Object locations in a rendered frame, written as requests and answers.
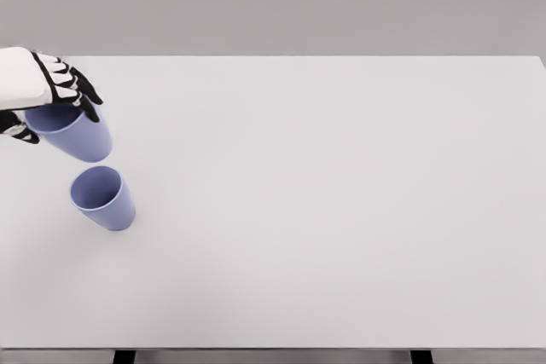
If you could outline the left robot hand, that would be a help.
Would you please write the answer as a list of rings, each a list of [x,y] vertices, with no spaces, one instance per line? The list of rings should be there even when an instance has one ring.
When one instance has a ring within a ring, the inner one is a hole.
[[[40,143],[20,112],[63,103],[80,109],[94,123],[100,121],[95,106],[103,100],[75,66],[21,46],[0,48],[0,135]]]

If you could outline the lavender blue plastic cup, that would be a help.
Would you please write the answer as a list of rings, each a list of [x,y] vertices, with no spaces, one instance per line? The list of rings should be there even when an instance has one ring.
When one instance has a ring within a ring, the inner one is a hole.
[[[135,220],[131,191],[120,172],[110,166],[98,165],[81,172],[69,194],[81,213],[110,231],[125,230]]]
[[[88,163],[104,160],[113,149],[106,121],[91,121],[72,104],[48,104],[24,111],[26,124],[52,146]]]

